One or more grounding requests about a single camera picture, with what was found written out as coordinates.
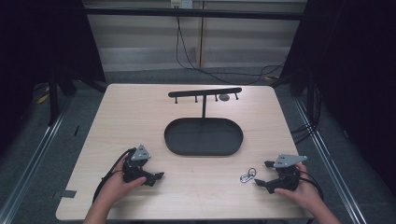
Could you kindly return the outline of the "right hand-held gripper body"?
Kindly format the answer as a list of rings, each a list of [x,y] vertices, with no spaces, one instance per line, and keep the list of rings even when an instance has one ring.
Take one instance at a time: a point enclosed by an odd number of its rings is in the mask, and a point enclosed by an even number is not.
[[[272,187],[266,188],[268,192],[274,193],[275,189],[296,190],[300,179],[300,171],[296,164],[306,160],[306,156],[280,154],[275,160],[278,179],[268,181],[273,183]]]

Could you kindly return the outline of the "white wall socket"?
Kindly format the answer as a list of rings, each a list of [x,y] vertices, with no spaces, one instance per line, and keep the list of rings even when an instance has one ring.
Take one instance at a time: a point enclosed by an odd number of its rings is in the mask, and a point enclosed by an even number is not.
[[[170,0],[171,8],[193,9],[192,0]]]

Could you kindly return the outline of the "grey tape strip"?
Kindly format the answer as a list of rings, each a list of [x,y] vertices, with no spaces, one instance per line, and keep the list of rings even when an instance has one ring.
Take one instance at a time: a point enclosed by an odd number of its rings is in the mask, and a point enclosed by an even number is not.
[[[52,195],[53,199],[74,198],[77,192],[75,190],[59,190],[55,191]]]

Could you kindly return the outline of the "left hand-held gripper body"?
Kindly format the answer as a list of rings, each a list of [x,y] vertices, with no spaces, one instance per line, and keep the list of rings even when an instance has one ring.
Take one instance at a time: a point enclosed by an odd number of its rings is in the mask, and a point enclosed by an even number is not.
[[[143,145],[128,150],[127,158],[123,162],[123,180],[130,183],[137,178],[154,178],[153,174],[143,170],[143,166],[149,161],[150,154]]]

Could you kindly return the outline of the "black horizontal metal bar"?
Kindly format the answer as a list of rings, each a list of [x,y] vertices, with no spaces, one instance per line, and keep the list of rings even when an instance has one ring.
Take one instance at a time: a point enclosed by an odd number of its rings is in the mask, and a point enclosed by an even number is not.
[[[207,9],[84,7],[83,11],[86,14],[92,14],[92,15],[196,17],[196,18],[257,19],[257,20],[284,20],[284,21],[301,21],[306,19],[306,16],[303,13],[207,10]]]

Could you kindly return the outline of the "black curtain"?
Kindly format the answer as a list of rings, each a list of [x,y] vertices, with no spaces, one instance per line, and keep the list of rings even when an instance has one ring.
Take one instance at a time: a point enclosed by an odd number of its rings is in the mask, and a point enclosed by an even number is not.
[[[280,77],[317,85],[396,197],[396,0],[307,0]]]
[[[34,86],[106,80],[83,0],[0,0],[0,155],[15,138]]]

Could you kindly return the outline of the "black key rack with tray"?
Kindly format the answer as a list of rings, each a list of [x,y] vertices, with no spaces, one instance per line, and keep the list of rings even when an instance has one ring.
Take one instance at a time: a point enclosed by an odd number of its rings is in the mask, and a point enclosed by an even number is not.
[[[230,156],[241,147],[244,134],[240,126],[230,119],[210,118],[206,115],[207,97],[215,96],[215,101],[221,95],[237,94],[240,87],[198,90],[170,91],[168,96],[175,99],[193,97],[198,102],[202,96],[202,116],[199,118],[180,118],[171,121],[164,130],[165,144],[173,153],[181,156]]]

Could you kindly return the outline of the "person's left hand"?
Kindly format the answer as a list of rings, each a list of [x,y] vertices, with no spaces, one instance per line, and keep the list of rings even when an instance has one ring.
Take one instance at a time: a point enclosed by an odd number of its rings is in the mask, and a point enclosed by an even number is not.
[[[141,186],[147,180],[144,176],[126,183],[123,179],[123,161],[126,159],[124,155],[117,163],[117,165],[110,172],[110,177],[99,191],[94,204],[101,204],[102,206],[111,207],[126,196],[133,188]]]

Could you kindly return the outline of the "black metal stand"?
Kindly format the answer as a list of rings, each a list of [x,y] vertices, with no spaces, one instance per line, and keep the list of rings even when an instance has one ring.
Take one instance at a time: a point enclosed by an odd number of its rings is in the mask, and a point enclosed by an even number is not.
[[[59,117],[59,102],[58,102],[58,86],[55,75],[49,74],[49,105],[50,105],[50,117],[49,126],[52,126],[56,119]]]

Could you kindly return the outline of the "person's right hand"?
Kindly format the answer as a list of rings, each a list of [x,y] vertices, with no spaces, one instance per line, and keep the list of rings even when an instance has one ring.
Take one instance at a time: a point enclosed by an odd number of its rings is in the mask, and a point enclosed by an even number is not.
[[[312,215],[317,215],[318,212],[325,206],[324,202],[320,199],[318,190],[309,183],[309,177],[306,174],[306,167],[302,163],[296,165],[300,171],[300,181],[296,190],[290,191],[287,189],[275,189],[275,193],[285,196],[302,208],[308,210]]]

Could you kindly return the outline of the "metal floor rail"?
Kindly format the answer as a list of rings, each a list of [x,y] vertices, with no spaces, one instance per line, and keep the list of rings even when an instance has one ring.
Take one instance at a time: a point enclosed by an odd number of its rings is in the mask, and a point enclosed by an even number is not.
[[[58,132],[63,120],[64,114],[68,110],[70,105],[69,101],[66,101],[60,109],[59,115],[55,117],[54,121],[46,128],[46,131],[41,138],[38,146],[35,149],[35,153],[29,162],[25,165],[25,169],[18,180],[14,190],[11,191],[7,197],[4,206],[0,209],[0,224],[11,224],[18,208],[21,205],[31,182],[35,176],[37,167],[43,161],[45,154],[50,147],[50,144]]]
[[[307,109],[300,99],[294,100],[299,114],[304,122],[304,127],[307,129],[310,138],[312,139],[319,156],[321,157],[329,176],[339,194],[341,201],[343,202],[353,224],[368,224],[366,218],[361,211],[355,197],[352,195],[350,189],[347,186],[346,181],[342,177],[338,167],[336,166],[332,155],[324,143],[319,131],[313,128],[313,125],[309,121],[307,115]]]

